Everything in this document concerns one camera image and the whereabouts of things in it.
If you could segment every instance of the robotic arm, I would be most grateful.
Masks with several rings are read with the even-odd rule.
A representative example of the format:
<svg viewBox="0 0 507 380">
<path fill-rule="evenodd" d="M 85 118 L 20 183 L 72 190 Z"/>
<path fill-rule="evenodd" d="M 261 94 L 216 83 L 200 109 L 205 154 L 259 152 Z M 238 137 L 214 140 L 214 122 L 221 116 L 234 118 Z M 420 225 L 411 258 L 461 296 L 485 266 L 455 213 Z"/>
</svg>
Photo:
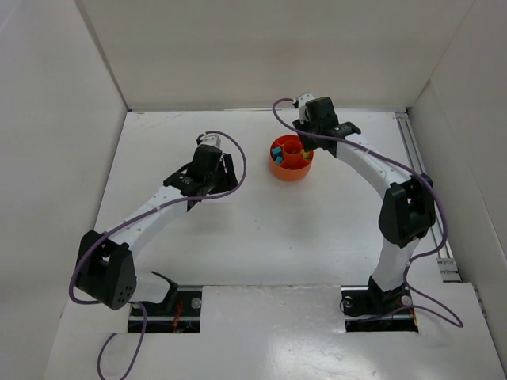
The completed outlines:
<svg viewBox="0 0 507 380">
<path fill-rule="evenodd" d="M 428 190 L 404 170 L 381 161 L 366 151 L 376 151 L 353 123 L 339 123 L 333 102 L 328 97 L 315 99 L 305 93 L 294 106 L 299 119 L 293 122 L 305 150 L 322 148 L 335 158 L 352 166 L 383 200 L 379 228 L 383 247 L 379 263 L 370 276 L 367 287 L 342 287 L 342 301 L 346 315 L 384 315 L 398 307 L 403 295 L 403 272 L 420 239 L 435 223 L 433 198 Z M 311 133 L 346 139 L 364 146 L 366 151 L 349 144 L 317 139 Z M 432 184 L 430 178 L 423 177 Z"/>
<path fill-rule="evenodd" d="M 238 184 L 232 157 L 221 151 L 219 136 L 205 135 L 197 143 L 192 162 L 165 179 L 150 200 L 127 218 L 139 220 L 92 252 L 78 273 L 77 288 L 112 310 L 134 301 L 150 302 L 161 310 L 173 308 L 177 284 L 156 272 L 136 276 L 135 259 L 152 238 L 192 209 L 200 197 L 230 191 Z M 182 197 L 192 198 L 161 207 Z M 157 212 L 141 216 L 154 209 Z M 83 236 L 77 262 L 102 235 L 91 230 Z"/>
</svg>

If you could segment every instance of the black joint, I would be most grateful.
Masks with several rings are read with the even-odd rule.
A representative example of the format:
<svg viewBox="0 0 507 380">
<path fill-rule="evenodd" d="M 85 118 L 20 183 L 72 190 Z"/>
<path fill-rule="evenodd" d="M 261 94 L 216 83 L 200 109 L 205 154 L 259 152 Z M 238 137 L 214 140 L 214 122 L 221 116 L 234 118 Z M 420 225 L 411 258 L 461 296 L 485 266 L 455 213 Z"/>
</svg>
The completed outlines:
<svg viewBox="0 0 507 380">
<path fill-rule="evenodd" d="M 91 230 L 82 237 L 77 262 L 101 236 Z M 118 245 L 109 239 L 92 252 L 76 281 L 78 289 L 112 310 L 118 310 L 128 302 L 136 284 L 134 260 L 128 245 Z"/>
<path fill-rule="evenodd" d="M 224 154 L 216 146 L 205 144 L 196 148 L 192 162 L 164 180 L 164 186 L 177 188 L 183 196 L 218 194 L 230 191 L 237 185 L 232 156 Z M 187 211 L 197 202 L 188 201 Z"/>
<path fill-rule="evenodd" d="M 422 174 L 432 187 L 431 179 Z M 435 224 L 434 199 L 416 178 L 402 184 L 391 184 L 383 197 L 379 216 L 382 235 L 392 244 L 403 248 L 416 238 L 423 238 Z"/>
<path fill-rule="evenodd" d="M 345 139 L 349 135 L 361 133 L 361 130 L 349 121 L 345 123 L 338 122 L 338 116 L 334 111 L 334 105 L 330 98 L 320 97 L 308 101 L 305 105 L 309 121 L 301 123 L 300 120 L 295 120 L 292 125 L 298 131 L 338 139 Z M 299 138 L 306 151 L 322 148 L 336 157 L 337 141 L 318 139 L 305 135 L 299 135 Z"/>
</svg>

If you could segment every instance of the orange bowl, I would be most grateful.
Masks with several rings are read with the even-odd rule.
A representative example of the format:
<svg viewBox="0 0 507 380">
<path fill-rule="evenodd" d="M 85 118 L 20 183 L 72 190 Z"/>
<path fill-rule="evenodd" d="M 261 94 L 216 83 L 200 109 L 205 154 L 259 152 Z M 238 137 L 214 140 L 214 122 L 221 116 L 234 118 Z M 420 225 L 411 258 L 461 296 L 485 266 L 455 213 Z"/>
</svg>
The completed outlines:
<svg viewBox="0 0 507 380">
<path fill-rule="evenodd" d="M 272 150 L 282 149 L 280 165 L 275 162 Z M 299 181 L 310 171 L 311 162 L 314 158 L 314 151 L 310 150 L 308 158 L 303 158 L 303 144 L 298 135 L 281 136 L 271 144 L 269 149 L 269 168 L 276 178 L 282 181 Z"/>
</svg>

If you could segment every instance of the blue cube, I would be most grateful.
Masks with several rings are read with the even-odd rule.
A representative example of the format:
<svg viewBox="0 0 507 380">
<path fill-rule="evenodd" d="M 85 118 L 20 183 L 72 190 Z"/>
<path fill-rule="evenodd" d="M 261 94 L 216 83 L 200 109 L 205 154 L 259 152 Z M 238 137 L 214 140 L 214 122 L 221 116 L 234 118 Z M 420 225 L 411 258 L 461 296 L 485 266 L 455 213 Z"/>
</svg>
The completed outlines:
<svg viewBox="0 0 507 380">
<path fill-rule="evenodd" d="M 271 149 L 271 153 L 273 153 L 274 158 L 281 157 L 282 156 L 282 148 L 277 146 L 276 148 Z"/>
</svg>

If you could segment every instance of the white floor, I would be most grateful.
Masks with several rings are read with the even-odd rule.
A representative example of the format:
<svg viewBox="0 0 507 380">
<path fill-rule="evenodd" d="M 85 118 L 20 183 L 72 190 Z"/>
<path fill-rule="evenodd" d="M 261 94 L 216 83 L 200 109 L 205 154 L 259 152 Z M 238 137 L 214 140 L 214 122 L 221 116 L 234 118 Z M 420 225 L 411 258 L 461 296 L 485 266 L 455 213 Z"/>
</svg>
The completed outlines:
<svg viewBox="0 0 507 380">
<path fill-rule="evenodd" d="M 295 111 L 282 115 L 296 118 Z M 393 113 L 338 115 L 386 155 L 407 162 Z M 210 129 L 243 146 L 244 187 L 172 223 L 136 269 L 181 284 L 236 286 L 205 287 L 200 334 L 148 336 L 130 378 L 505 378 L 473 289 L 443 284 L 434 258 L 415 264 L 410 278 L 456 308 L 465 329 L 418 313 L 419 334 L 344 332 L 336 284 L 364 284 L 375 268 L 380 200 L 353 170 L 321 151 L 299 183 L 273 178 L 269 146 L 286 130 L 270 112 L 131 112 L 97 229 L 144 203 L 191 160 L 195 138 Z M 223 149 L 233 153 L 239 175 L 239 155 L 229 143 Z M 427 238 L 419 251 L 432 246 Z M 127 315 L 126 308 L 67 303 L 46 379 L 96 378 L 100 346 L 109 333 L 126 331 Z M 117 336 L 106 350 L 103 367 L 112 378 L 126 369 L 137 338 Z"/>
</svg>

